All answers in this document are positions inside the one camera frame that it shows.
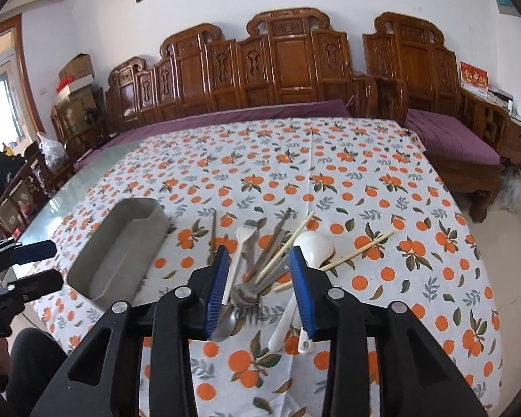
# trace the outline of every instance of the wooden sofa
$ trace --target wooden sofa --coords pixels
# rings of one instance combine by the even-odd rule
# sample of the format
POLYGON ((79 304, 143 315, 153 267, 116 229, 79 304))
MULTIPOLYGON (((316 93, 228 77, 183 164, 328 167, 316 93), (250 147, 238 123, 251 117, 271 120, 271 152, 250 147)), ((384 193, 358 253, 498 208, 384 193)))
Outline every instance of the wooden sofa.
MULTIPOLYGON (((450 130, 443 129, 442 133, 435 133, 434 140, 446 145, 446 151, 449 142, 457 144, 454 153, 444 153, 442 149, 435 152, 427 145, 425 155, 449 190, 473 193, 470 215, 475 222, 482 222, 501 186, 500 153, 508 137, 510 116, 503 108, 460 87, 456 55, 444 47, 444 35, 432 23, 383 13, 375 19, 374 27, 375 34, 363 35, 368 73, 406 83, 409 111, 403 108, 397 120, 414 129, 423 142, 424 133, 410 126, 413 118, 419 122, 432 119, 437 129, 443 129, 444 124, 458 124, 454 128, 463 139, 448 139, 450 130), (453 116, 467 130, 459 122, 440 115, 453 116)), ((382 82, 377 83, 380 93, 382 82)))
POLYGON ((165 39, 151 68, 133 57, 111 71, 110 132, 239 108, 341 99, 356 116, 395 119, 406 88, 393 77, 350 68, 346 33, 315 8, 268 11, 247 24, 249 37, 224 40, 204 23, 165 39))

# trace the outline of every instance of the white plastic spoon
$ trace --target white plastic spoon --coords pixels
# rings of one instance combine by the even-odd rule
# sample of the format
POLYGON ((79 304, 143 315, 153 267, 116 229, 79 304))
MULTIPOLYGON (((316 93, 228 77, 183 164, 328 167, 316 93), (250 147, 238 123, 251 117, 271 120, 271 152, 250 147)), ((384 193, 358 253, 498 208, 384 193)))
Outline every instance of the white plastic spoon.
MULTIPOLYGON (((334 254, 334 245, 323 234, 317 232, 303 232, 297 237, 294 246, 299 246, 309 268, 320 268, 322 262, 334 254)), ((307 332, 301 327, 297 351, 307 354, 313 347, 307 332)))
MULTIPOLYGON (((293 246, 299 246, 303 253, 303 258, 310 268, 318 268, 324 260, 332 256, 334 253, 334 245, 323 234, 316 234, 315 232, 303 232, 300 234, 293 246)), ((297 308, 297 301, 295 294, 292 294, 286 310, 282 314, 270 341, 268 341, 268 349, 271 352, 278 352, 282 349, 282 345, 286 339, 286 334, 293 319, 293 314, 297 308)), ((312 346, 307 333, 301 328, 299 334, 299 345, 297 351, 301 354, 307 353, 312 346)))

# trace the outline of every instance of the wooden armchair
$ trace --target wooden armchair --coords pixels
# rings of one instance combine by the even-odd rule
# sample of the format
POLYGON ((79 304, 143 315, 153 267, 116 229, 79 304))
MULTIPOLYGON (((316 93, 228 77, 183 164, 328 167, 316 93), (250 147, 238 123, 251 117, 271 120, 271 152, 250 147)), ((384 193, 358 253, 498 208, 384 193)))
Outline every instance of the wooden armchair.
POLYGON ((6 237, 14 236, 16 229, 25 232, 49 200, 33 171, 33 161, 27 159, 0 198, 0 230, 6 237))
POLYGON ((406 105, 400 80, 351 69, 347 34, 316 8, 256 14, 247 33, 243 40, 224 39, 220 27, 203 23, 166 38, 152 67, 133 57, 114 68, 106 92, 111 130, 335 99, 353 116, 395 119, 406 105))
POLYGON ((73 162, 68 159, 59 171, 52 172, 46 163, 44 154, 40 150, 39 143, 35 141, 25 149, 24 157, 31 167, 40 176, 40 180, 49 195, 54 195, 75 174, 73 162))
MULTIPOLYGON (((383 13, 374 27, 375 34, 363 35, 368 73, 403 80, 408 105, 398 106, 396 120, 421 137, 425 155, 451 191, 473 193, 470 215, 482 222, 501 186, 510 116, 460 87, 456 55, 434 24, 383 13)), ((389 94, 382 82, 377 85, 379 97, 389 94)))

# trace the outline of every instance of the white wall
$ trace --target white wall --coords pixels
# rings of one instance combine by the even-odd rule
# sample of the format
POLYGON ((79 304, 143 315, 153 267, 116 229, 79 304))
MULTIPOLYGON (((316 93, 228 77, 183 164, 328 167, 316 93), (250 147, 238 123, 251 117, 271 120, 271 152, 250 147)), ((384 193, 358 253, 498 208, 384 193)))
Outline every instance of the white wall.
POLYGON ((80 49, 91 55, 97 79, 105 88, 114 66, 135 55, 156 62, 162 41, 182 29, 210 22, 219 25, 226 38, 243 39, 253 15, 291 6, 321 9, 334 29, 346 31, 357 70, 365 70, 361 35, 374 32, 377 15, 395 11, 431 20, 443 30, 458 60, 496 77, 488 0, 67 0, 67 4, 80 49))
POLYGON ((50 110, 58 72, 78 54, 71 9, 64 0, 34 4, 22 14, 23 51, 29 84, 44 130, 56 139, 50 110))
POLYGON ((495 0, 64 0, 23 14, 25 59, 35 101, 47 132, 58 71, 79 52, 92 57, 96 82, 132 56, 159 59, 162 41, 202 22, 219 25, 226 38, 247 36, 246 23, 262 11, 314 6, 334 29, 346 31, 353 67, 365 71, 361 35, 374 18, 395 11, 430 20, 446 36, 457 60, 488 71, 510 92, 521 113, 521 18, 499 14, 495 0), (43 96, 39 90, 46 89, 43 96))

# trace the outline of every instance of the white floor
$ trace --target white floor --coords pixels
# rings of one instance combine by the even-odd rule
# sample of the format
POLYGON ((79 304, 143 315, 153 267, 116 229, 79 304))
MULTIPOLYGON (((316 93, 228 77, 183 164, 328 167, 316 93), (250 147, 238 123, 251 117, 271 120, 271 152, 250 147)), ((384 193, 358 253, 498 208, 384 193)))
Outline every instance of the white floor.
POLYGON ((498 306, 503 376, 500 413, 521 388, 521 212, 489 211, 482 224, 469 224, 482 253, 498 306))

